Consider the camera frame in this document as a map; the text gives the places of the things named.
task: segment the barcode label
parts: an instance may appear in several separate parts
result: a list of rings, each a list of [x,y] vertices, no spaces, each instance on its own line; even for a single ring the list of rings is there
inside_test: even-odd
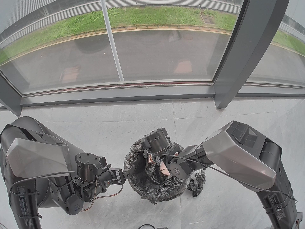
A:
[[[116,178],[119,180],[119,183],[122,184],[120,173],[118,171],[116,171],[115,173],[116,173]]]

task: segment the crumpled plastic bag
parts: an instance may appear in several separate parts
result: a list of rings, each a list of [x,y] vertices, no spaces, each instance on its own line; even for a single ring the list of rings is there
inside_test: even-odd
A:
[[[206,171],[205,168],[202,168],[191,175],[187,189],[193,191],[193,197],[195,198],[202,192],[204,183],[206,183]]]
[[[153,204],[179,197],[186,188],[186,180],[162,174],[157,164],[146,163],[143,151],[141,140],[138,140],[131,146],[124,160],[125,169],[135,165],[135,172],[128,179],[132,189],[142,199],[148,199]]]

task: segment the black plastic bag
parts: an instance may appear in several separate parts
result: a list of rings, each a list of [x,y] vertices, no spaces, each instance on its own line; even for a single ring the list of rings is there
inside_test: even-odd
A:
[[[153,204],[179,197],[186,188],[186,180],[162,174],[157,164],[146,162],[143,151],[141,140],[138,140],[131,146],[124,160],[125,169],[135,165],[135,172],[128,179],[132,189]]]
[[[206,172],[205,168],[202,168],[201,170],[191,175],[187,189],[193,191],[193,197],[195,198],[202,192],[204,183],[206,183]]]

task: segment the road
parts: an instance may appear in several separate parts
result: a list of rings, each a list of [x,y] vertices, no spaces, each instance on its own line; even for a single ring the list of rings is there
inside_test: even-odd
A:
[[[211,80],[229,39],[225,34],[178,30],[113,36],[125,81]],[[270,45],[249,80],[305,82],[304,65],[302,56]],[[119,81],[107,35],[49,46],[6,63],[1,70],[24,94]]]

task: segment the grass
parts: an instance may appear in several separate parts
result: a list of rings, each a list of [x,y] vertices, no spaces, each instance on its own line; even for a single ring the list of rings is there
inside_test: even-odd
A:
[[[177,6],[108,9],[109,20],[112,27],[143,24],[204,25],[200,13],[212,15],[215,19],[215,27],[227,30],[233,29],[237,17],[233,14],[222,13],[215,10],[206,9],[201,11],[200,9]],[[0,64],[15,55],[39,45],[52,42],[56,39],[103,29],[105,29],[105,22],[102,11],[76,15],[58,21],[43,29],[29,33],[4,49],[0,49]],[[278,31],[273,40],[305,55],[305,44],[293,36]]]

